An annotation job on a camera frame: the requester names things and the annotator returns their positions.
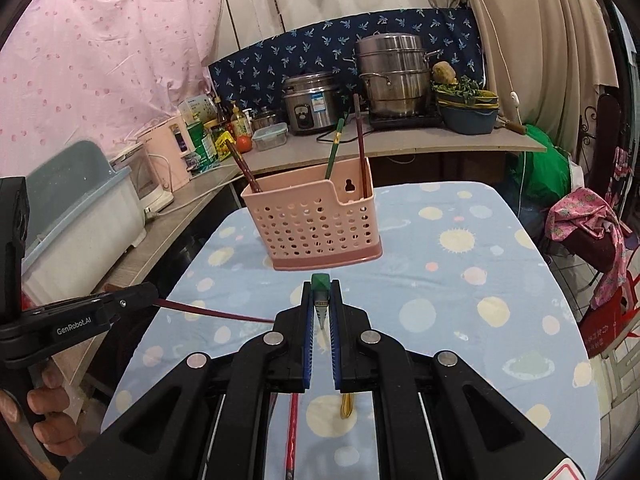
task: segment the pink sheet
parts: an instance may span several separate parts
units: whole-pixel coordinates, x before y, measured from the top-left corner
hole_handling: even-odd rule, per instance
[[[593,291],[591,307],[594,310],[607,303],[618,287],[626,282],[625,238],[616,214],[599,195],[591,189],[580,187],[556,202],[546,216],[546,236],[556,242],[561,242],[576,229],[583,229],[599,240],[607,235],[606,222],[610,224],[616,261]]]
[[[69,143],[116,152],[210,88],[222,0],[33,0],[0,52],[0,176]]]

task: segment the blue bowl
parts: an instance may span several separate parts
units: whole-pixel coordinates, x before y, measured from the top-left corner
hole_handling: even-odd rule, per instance
[[[498,109],[477,110],[439,106],[442,119],[449,130],[462,135],[485,135],[494,130]]]

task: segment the human hand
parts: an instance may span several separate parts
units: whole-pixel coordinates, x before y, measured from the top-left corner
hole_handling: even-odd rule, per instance
[[[60,456],[79,454],[84,446],[78,438],[78,427],[73,419],[62,413],[69,407],[69,396],[62,388],[62,373],[49,360],[42,371],[44,386],[27,394],[27,403],[33,413],[47,415],[47,420],[33,427],[33,434],[50,452]],[[4,391],[0,390],[0,415],[8,423],[20,422],[20,410]]]

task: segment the red stick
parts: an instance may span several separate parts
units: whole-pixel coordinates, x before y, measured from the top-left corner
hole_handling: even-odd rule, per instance
[[[362,174],[362,197],[367,198],[367,163],[364,156],[364,134],[362,133],[362,113],[360,112],[360,96],[353,95],[353,106],[356,110],[356,128],[358,129],[358,151],[360,152],[360,173]]]
[[[229,314],[228,312],[220,312],[219,310],[209,310],[199,306],[178,303],[177,301],[162,300],[158,298],[154,301],[155,306],[163,306],[171,310],[179,312],[189,312],[190,314],[200,314],[201,316],[223,317],[225,319],[237,319],[240,321],[255,321],[258,323],[273,323],[273,319],[262,319],[260,317],[242,316],[240,314]]]
[[[262,190],[260,189],[260,184],[258,184],[258,181],[255,179],[254,174],[251,173],[249,166],[247,165],[246,161],[244,160],[240,152],[236,149],[235,144],[232,143],[229,139],[225,140],[225,143],[226,143],[226,146],[228,147],[228,150],[231,152],[231,155],[233,155],[233,158],[236,161],[238,168],[240,168],[240,171],[242,171],[242,173],[244,174],[244,177],[249,181],[249,186],[251,187],[251,191],[253,191],[254,193],[262,193]]]
[[[296,439],[298,434],[298,394],[291,394],[289,407],[289,436],[287,437],[287,466],[285,480],[293,480],[296,468]]]

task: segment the pink curtain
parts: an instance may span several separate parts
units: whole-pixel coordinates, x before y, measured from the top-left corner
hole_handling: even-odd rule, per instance
[[[0,176],[69,143],[113,153],[210,88],[222,0],[33,0],[0,52]]]

